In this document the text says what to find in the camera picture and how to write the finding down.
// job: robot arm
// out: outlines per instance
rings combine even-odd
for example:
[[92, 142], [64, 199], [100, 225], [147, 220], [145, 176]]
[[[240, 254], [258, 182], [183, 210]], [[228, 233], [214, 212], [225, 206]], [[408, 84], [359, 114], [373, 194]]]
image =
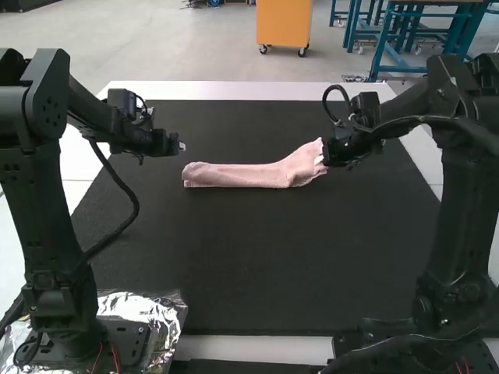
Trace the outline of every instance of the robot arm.
[[109, 90], [99, 101], [71, 77], [63, 50], [41, 49], [29, 60], [0, 49], [0, 183], [23, 249], [22, 294], [34, 330], [63, 357], [95, 350], [105, 328], [65, 201], [58, 140], [70, 123], [91, 144], [109, 143], [112, 153], [176, 155], [183, 149], [178, 136], [155, 129], [154, 110], [138, 110], [136, 98]]
[[423, 345], [412, 355], [429, 371], [459, 360], [464, 340], [497, 313], [499, 288], [488, 276], [490, 247], [499, 211], [499, 56], [481, 55], [465, 64], [457, 56], [433, 56], [428, 77], [392, 101], [361, 93], [349, 120], [324, 140], [324, 163], [352, 167], [386, 139], [428, 124], [442, 149], [444, 190], [434, 243], [416, 282], [412, 320], [417, 335], [363, 347], [334, 360], [332, 374], [356, 360]]

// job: aluminum foil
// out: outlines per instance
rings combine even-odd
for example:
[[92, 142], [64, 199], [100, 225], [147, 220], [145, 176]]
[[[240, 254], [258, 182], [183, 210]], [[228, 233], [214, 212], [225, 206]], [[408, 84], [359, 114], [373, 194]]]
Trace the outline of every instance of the aluminum foil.
[[[176, 292], [157, 296], [127, 291], [101, 291], [98, 301], [98, 316], [119, 317], [128, 321], [147, 323], [150, 327], [150, 336], [140, 365], [133, 369], [123, 368], [122, 374], [168, 372], [187, 316], [187, 306], [180, 294]], [[27, 339], [30, 332], [29, 319], [17, 321], [7, 329], [5, 336], [0, 340], [0, 374], [90, 373], [87, 365], [71, 369], [48, 369], [34, 365], [26, 365], [21, 369], [15, 367], [14, 352]]]

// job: pink cloth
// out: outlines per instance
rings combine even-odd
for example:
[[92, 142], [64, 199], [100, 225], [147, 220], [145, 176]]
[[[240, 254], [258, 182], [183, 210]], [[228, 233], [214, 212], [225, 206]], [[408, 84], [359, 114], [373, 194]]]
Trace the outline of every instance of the pink cloth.
[[193, 162], [182, 171], [184, 187], [260, 187], [287, 189], [310, 183], [326, 174], [322, 164], [321, 138], [301, 146], [284, 160], [273, 164], [207, 164]]

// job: gray floor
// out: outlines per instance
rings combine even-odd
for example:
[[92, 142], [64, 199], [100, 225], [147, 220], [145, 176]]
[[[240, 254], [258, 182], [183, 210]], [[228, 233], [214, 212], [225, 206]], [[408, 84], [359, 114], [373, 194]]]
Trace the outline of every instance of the gray floor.
[[[315, 2], [304, 59], [285, 48], [258, 53], [254, 6], [179, 10], [180, 0], [62, 0], [24, 14], [3, 13], [0, 45], [25, 56], [37, 48], [64, 48], [72, 74], [95, 93], [110, 80], [334, 82], [342, 74], [367, 74], [373, 49], [362, 56], [345, 52], [345, 29], [328, 27], [330, 4]], [[339, 0], [338, 8], [346, 4]], [[492, 51], [499, 26], [487, 22], [483, 29], [480, 49]]]

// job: white table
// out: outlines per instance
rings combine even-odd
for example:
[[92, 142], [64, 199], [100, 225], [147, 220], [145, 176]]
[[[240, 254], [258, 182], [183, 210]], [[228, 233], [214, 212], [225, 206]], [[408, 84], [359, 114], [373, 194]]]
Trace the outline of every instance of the white table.
[[[126, 88], [146, 100], [252, 100], [318, 101], [330, 83], [277, 82], [110, 82], [99, 98], [107, 97], [109, 88]], [[362, 91], [377, 91], [380, 101], [395, 93], [385, 83], [342, 83], [350, 97]], [[330, 100], [340, 101], [333, 91]], [[421, 127], [401, 138], [412, 160], [438, 199], [442, 195], [441, 152]], [[61, 139], [61, 174], [72, 213], [101, 169], [88, 142], [68, 126]], [[107, 145], [101, 145], [106, 157]], [[0, 198], [0, 312], [5, 311], [19, 294], [23, 279], [23, 253], [5, 197]], [[490, 255], [490, 275], [499, 281], [499, 238], [494, 238]], [[499, 344], [487, 342], [494, 355]], [[175, 357], [180, 360], [211, 358], [250, 362], [284, 362], [324, 365], [333, 356], [331, 337], [182, 337]]]

